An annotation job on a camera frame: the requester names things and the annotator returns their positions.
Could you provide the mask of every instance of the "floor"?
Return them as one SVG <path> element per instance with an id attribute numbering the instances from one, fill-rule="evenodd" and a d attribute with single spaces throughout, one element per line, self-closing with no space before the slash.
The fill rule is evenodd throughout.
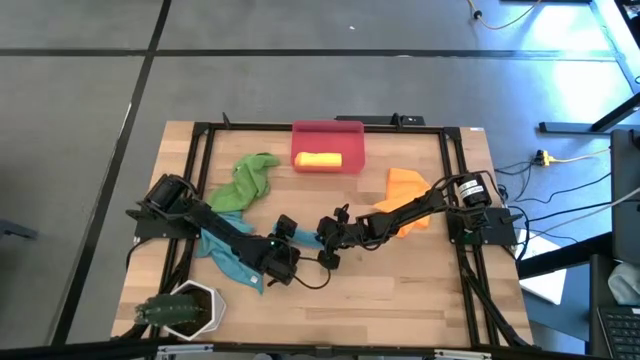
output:
<path id="1" fill-rule="evenodd" d="M 495 24 L 530 6 L 476 3 Z M 0 242 L 0 280 L 5 284 L 0 348 L 48 341 L 125 119 L 133 124 L 132 132 L 70 342 L 109 336 L 134 228 L 124 210 L 146 191 L 167 120 L 220 121 L 222 111 L 232 121 L 252 122 L 419 114 L 430 125 L 484 127 L 494 164 L 504 166 L 527 160 L 538 149 L 568 158 L 607 147 L 606 137 L 542 135 L 536 126 L 540 121 L 593 122 L 632 95 L 635 85 L 625 76 L 638 69 L 637 54 L 625 52 L 623 58 L 618 52 L 623 46 L 611 41 L 609 29 L 615 26 L 609 24 L 620 19 L 610 0 L 597 0 L 596 15 L 588 5 L 544 4 L 502 31 L 470 21 L 464 0 L 181 0 L 171 4 L 159 43 L 154 43 L 162 5 L 162 0 L 0 4 L 0 188 L 5 189 L 0 218 L 40 232 L 37 241 L 5 237 Z M 150 44 L 152 50 L 157 45 L 470 52 L 412 58 L 166 56 L 145 61 L 144 53 L 135 50 Z M 47 54 L 38 49 L 80 50 Z M 82 49 L 95 51 L 87 56 Z M 606 156 L 535 168 L 525 195 L 544 198 L 608 171 Z M 514 195 L 522 186 L 519 177 L 499 181 Z M 605 180 L 550 206 L 527 202 L 523 207 L 533 217 L 608 201 L 609 186 Z M 585 239 L 607 231 L 609 219 L 610 214 L 602 213 L 554 234 Z M 569 270 L 561 306 L 527 294 L 536 343 L 583 352 L 587 294 L 588 267 Z"/>

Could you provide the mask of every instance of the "wooden table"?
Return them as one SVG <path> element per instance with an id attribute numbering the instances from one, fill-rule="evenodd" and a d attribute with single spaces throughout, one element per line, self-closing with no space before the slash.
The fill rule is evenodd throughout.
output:
<path id="1" fill-rule="evenodd" d="M 164 173 L 182 174 L 192 127 L 191 122 L 167 123 L 151 185 Z M 461 130 L 469 169 L 493 169 L 484 131 Z M 315 230 L 320 218 L 332 215 L 335 207 L 345 203 L 350 204 L 352 216 L 372 212 L 372 204 L 384 199 L 390 167 L 417 170 L 430 183 L 443 176 L 434 135 L 365 134 L 367 163 L 357 176 L 294 172 L 289 161 L 290 137 L 288 132 L 216 131 L 205 196 L 231 181 L 233 164 L 242 156 L 259 152 L 278 156 L 281 165 L 269 171 L 270 194 L 245 212 L 246 221 L 255 226 L 256 233 L 266 235 L 280 214 L 290 216 L 302 229 Z M 450 153 L 455 165 L 452 144 Z M 192 179 L 197 179 L 200 158 L 201 155 L 196 159 Z M 494 200 L 499 203 L 495 194 Z M 156 294 L 166 248 L 166 240 L 153 240 L 133 254 L 113 335 L 128 330 L 135 305 Z M 316 251 L 302 249 L 302 253 L 315 257 Z M 263 295 L 227 278 L 211 258 L 194 258 L 190 279 L 217 288 L 228 304 L 219 329 L 199 339 L 280 344 L 470 345 L 458 264 L 443 214 L 433 215 L 427 229 L 414 228 L 407 237 L 393 239 L 377 251 L 354 248 L 339 254 L 340 267 L 324 289 L 309 290 L 294 281 L 289 286 L 265 288 Z M 493 300 L 520 336 L 531 341 L 513 259 L 500 247 L 485 246 L 484 254 Z M 317 263 L 303 261 L 298 267 L 297 275 L 309 284 L 322 284 L 326 279 L 326 270 Z M 487 342 L 482 305 L 477 299 L 475 304 L 481 340 Z"/>

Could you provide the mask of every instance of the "blue cloth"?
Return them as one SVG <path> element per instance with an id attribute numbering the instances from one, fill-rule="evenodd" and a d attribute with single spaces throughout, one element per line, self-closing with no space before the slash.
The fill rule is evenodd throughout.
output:
<path id="1" fill-rule="evenodd" d="M 273 233 L 276 232 L 276 227 L 278 223 L 273 225 Z M 310 247 L 312 249 L 324 249 L 324 245 L 317 240 L 318 233 L 312 231 L 301 230 L 300 228 L 296 228 L 296 232 L 293 234 L 292 238 L 289 238 L 294 243 L 300 244 L 302 246 Z"/>
<path id="2" fill-rule="evenodd" d="M 245 223 L 242 219 L 241 211 L 218 213 L 218 215 L 243 233 L 250 233 L 253 231 L 253 226 Z M 220 268 L 220 271 L 230 279 L 241 284 L 251 286 L 262 294 L 264 289 L 262 275 L 242 264 L 240 259 L 236 255 L 233 255 L 231 247 L 227 245 L 227 243 L 213 236 L 213 234 L 204 229 L 201 233 L 202 237 L 198 242 L 196 257 L 211 256 L 216 265 L 218 265 L 218 268 Z"/>

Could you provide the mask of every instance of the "pink bin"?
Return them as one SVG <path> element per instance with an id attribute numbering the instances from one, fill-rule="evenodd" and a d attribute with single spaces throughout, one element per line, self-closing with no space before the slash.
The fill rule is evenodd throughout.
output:
<path id="1" fill-rule="evenodd" d="M 298 167 L 300 152 L 341 153 L 342 167 Z M 359 121 L 308 120 L 293 123 L 291 165 L 297 172 L 358 174 L 364 168 L 364 125 Z"/>

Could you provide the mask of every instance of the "green cloth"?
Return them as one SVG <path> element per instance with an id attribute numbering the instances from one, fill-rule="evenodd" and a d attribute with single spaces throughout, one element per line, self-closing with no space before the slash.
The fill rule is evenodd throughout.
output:
<path id="1" fill-rule="evenodd" d="M 209 197 L 209 205 L 215 212 L 244 210 L 254 199 L 269 193 L 267 170 L 280 164 L 269 153 L 247 155 L 240 159 L 233 170 L 233 182 L 223 185 Z"/>

